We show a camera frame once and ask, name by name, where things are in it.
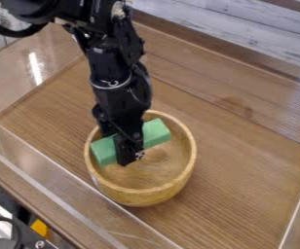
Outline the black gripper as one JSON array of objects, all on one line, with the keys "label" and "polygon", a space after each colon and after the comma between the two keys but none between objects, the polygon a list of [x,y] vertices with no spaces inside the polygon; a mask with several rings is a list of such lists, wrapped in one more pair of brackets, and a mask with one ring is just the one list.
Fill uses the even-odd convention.
[{"label": "black gripper", "polygon": [[153,96],[147,70],[133,67],[121,81],[101,79],[91,70],[90,84],[97,100],[91,109],[93,117],[103,136],[118,133],[114,137],[117,162],[127,166],[145,156],[142,116],[151,106]]}]

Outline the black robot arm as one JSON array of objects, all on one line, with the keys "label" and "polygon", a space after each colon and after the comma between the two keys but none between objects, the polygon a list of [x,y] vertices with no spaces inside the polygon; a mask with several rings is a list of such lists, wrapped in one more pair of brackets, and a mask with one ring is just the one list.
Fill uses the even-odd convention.
[{"label": "black robot arm", "polygon": [[0,0],[0,7],[28,24],[22,30],[0,24],[0,35],[23,38],[56,23],[74,36],[90,67],[93,117],[102,135],[114,137],[117,163],[135,162],[145,150],[143,115],[153,90],[131,6],[126,0]]}]

